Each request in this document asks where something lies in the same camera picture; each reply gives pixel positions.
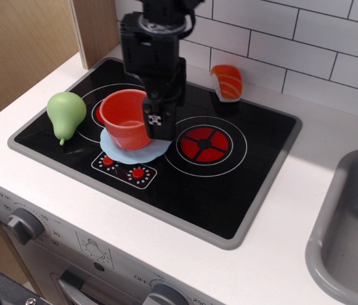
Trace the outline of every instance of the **salmon sushi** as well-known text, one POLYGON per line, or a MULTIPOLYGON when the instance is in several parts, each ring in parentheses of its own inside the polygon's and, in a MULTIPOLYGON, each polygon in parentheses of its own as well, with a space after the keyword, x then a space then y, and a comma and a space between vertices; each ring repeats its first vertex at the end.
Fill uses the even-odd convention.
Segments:
POLYGON ((212 85, 221 102, 238 102, 242 93, 240 71, 232 65, 215 65, 211 69, 212 85))

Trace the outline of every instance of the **burner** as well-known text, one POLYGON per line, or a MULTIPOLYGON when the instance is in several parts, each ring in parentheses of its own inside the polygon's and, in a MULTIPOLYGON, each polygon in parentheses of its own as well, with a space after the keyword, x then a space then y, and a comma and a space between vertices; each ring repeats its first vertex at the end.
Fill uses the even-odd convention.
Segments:
POLYGON ((87 116, 84 121, 77 127, 77 133, 83 138, 100 143, 100 134, 104 129, 104 121, 99 115, 99 107, 101 102, 111 93, 117 92, 123 89, 143 89, 142 86, 133 84, 111 84, 101 86, 100 88, 90 90, 81 98, 84 100, 87 106, 87 116))
POLYGON ((224 161, 231 153, 230 136, 215 126, 195 126, 180 134, 179 154, 196 165, 213 165, 224 161))
POLYGON ((175 169, 191 176, 224 175, 236 169, 247 154, 245 135, 221 118, 184 119, 176 124, 176 134, 176 146, 171 146, 165 157, 175 169))

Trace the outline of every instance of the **green pear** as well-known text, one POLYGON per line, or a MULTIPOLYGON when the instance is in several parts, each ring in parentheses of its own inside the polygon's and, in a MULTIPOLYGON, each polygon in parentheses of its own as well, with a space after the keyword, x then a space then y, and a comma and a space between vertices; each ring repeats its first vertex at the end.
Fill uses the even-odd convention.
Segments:
POLYGON ((55 94, 47 103, 46 110, 60 145, 64 145, 65 140, 72 138, 77 126, 87 114, 83 99, 73 92, 55 94))

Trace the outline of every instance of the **gray sink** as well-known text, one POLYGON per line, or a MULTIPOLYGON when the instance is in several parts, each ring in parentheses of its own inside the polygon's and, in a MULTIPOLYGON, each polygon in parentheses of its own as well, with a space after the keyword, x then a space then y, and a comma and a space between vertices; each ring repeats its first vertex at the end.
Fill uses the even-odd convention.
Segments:
POLYGON ((358 151, 338 164, 306 247, 306 263, 322 290, 358 305, 358 151))

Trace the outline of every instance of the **black cooktop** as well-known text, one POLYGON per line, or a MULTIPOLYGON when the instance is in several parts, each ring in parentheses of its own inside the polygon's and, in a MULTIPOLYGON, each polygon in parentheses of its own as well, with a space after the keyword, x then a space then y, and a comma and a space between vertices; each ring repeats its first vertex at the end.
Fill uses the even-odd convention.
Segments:
POLYGON ((71 140, 59 145, 43 110, 8 144, 218 247, 239 246, 297 137, 299 120, 246 101, 223 105, 213 91, 187 84, 166 153, 126 165, 102 151, 97 114, 106 96, 126 88, 142 87, 121 62, 106 59, 68 90, 87 106, 71 140))

